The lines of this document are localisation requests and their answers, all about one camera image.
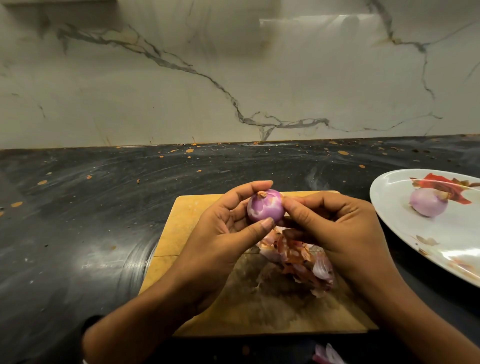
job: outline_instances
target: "left hand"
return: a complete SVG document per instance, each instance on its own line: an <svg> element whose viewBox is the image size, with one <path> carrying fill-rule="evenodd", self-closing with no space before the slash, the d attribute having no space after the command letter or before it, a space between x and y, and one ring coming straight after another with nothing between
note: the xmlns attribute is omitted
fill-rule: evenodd
<svg viewBox="0 0 480 364"><path fill-rule="evenodd" d="M269 189L273 181L235 187L211 205L198 220L181 254L164 278L180 281L195 305L195 315L208 308L222 291L240 256L274 227L272 218L249 225L248 198Z"/></svg>

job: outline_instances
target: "right hand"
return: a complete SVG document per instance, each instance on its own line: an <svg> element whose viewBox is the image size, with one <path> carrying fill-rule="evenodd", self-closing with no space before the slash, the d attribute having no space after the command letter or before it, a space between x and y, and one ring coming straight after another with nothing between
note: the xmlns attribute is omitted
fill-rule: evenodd
<svg viewBox="0 0 480 364"><path fill-rule="evenodd" d="M372 204L318 192L307 197L285 197L283 206L303 229L284 233L322 247L335 271L352 288L367 293L403 283Z"/></svg>

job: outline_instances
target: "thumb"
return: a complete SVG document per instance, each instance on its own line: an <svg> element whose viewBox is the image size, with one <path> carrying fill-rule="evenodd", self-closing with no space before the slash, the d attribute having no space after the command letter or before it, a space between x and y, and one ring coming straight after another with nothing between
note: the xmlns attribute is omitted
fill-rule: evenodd
<svg viewBox="0 0 480 364"><path fill-rule="evenodd" d="M266 218L232 234L233 241L240 251L240 254L243 254L247 249L263 239L272 231L274 225L275 223L272 218Z"/></svg>
<svg viewBox="0 0 480 364"><path fill-rule="evenodd" d="M284 197L282 204L290 217L320 243L327 239L328 232L334 224L332 221L321 217L292 198Z"/></svg>

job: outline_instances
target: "hand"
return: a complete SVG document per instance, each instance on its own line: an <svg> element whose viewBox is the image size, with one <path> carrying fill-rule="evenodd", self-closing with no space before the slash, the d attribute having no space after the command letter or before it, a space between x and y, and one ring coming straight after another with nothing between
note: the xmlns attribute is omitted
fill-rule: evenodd
<svg viewBox="0 0 480 364"><path fill-rule="evenodd" d="M352 288L365 292L403 282L375 209L367 201L318 192L307 197L285 197L283 206L304 230L285 234L321 246L335 271Z"/></svg>
<svg viewBox="0 0 480 364"><path fill-rule="evenodd" d="M198 314L217 298L229 274L250 247L273 228L272 218L249 225L248 198L272 186L255 181L235 187L211 205L198 220L181 254L165 274L180 279Z"/></svg>

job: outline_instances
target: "forearm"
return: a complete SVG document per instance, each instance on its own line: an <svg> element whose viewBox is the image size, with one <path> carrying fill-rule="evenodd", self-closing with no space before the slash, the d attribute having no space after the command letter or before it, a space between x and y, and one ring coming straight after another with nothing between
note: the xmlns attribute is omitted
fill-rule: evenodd
<svg viewBox="0 0 480 364"><path fill-rule="evenodd" d="M184 288L167 273L85 332L85 360L88 364L142 363L193 315Z"/></svg>
<svg viewBox="0 0 480 364"><path fill-rule="evenodd" d="M365 294L382 322L424 363L480 363L480 349L432 311L404 282Z"/></svg>

